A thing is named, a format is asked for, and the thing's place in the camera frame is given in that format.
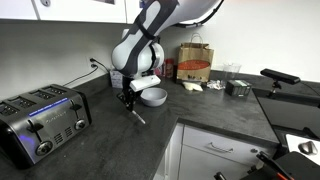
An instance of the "white cabinet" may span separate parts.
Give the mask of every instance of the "white cabinet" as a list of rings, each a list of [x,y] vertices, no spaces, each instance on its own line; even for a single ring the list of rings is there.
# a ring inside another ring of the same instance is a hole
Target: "white cabinet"
[[[228,180],[238,180],[247,175],[250,166],[183,146],[179,180],[214,180],[221,172]]]
[[[40,20],[126,23],[125,0],[48,0],[49,6],[33,1]]]
[[[259,162],[256,155],[260,151],[273,153],[268,148],[190,126],[185,126],[183,144],[248,166]]]
[[[37,20],[32,0],[1,0],[0,19]]]
[[[214,180],[217,172],[238,180],[261,165],[260,151],[271,157],[275,150],[177,124],[154,180]]]
[[[177,180],[183,136],[183,124],[177,124],[153,180]]]
[[[126,0],[127,23],[132,24],[140,14],[143,0]]]

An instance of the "drawer handle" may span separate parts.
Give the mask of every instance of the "drawer handle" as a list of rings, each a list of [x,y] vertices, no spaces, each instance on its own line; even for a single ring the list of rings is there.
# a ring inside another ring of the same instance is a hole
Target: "drawer handle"
[[[232,153],[233,152],[233,148],[231,148],[229,150],[218,148],[218,147],[214,146],[212,142],[210,143],[210,145],[211,145],[211,147],[213,149],[216,149],[216,150],[219,150],[219,151],[222,151],[222,152],[226,152],[226,153]]]

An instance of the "toaster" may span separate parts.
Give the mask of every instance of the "toaster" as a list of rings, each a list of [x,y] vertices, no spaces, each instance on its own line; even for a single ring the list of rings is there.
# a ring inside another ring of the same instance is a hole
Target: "toaster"
[[[46,86],[0,102],[0,146],[17,168],[26,169],[91,122],[83,93]]]

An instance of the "white bowl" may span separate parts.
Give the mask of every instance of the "white bowl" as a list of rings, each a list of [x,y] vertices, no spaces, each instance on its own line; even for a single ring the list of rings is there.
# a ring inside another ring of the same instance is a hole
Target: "white bowl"
[[[167,91],[161,88],[148,88],[142,91],[141,100],[143,104],[150,107],[162,105],[167,99]]]

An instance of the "toaster control knob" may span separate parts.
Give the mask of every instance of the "toaster control knob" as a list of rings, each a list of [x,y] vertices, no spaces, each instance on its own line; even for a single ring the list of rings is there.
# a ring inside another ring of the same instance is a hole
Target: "toaster control knob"
[[[52,142],[50,142],[50,141],[42,142],[42,143],[38,146],[37,151],[36,151],[36,154],[37,154],[38,156],[46,155],[46,154],[48,154],[48,153],[51,151],[52,147],[53,147]]]
[[[86,122],[83,119],[80,119],[76,122],[75,129],[80,130],[86,126]]]

